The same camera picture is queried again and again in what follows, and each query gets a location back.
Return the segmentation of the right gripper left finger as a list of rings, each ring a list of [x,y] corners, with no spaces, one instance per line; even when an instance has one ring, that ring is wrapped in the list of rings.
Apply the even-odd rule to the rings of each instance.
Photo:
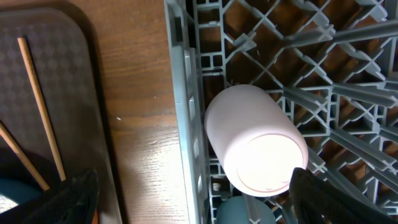
[[[20,215],[22,224],[91,224],[98,206],[99,180],[95,170],[84,170],[31,201],[32,213]]]

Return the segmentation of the light blue cup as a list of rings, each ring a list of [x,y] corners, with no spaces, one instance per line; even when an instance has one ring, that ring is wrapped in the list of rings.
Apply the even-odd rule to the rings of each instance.
[[[272,210],[263,202],[255,199],[255,204],[259,209],[260,224],[276,224]],[[251,223],[246,211],[243,196],[231,197],[223,202],[217,209],[216,224],[249,224]]]

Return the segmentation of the pink cup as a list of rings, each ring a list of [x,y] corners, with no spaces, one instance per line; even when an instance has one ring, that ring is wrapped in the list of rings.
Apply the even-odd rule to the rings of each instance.
[[[294,169],[307,168],[302,134],[256,86],[236,85],[217,94],[206,110],[204,126],[228,180],[244,194],[281,194],[289,189]]]

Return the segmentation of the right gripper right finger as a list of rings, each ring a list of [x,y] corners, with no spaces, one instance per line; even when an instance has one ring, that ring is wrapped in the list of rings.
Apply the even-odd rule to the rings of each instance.
[[[289,186],[299,224],[396,224],[385,215],[320,180],[311,172],[296,167]]]

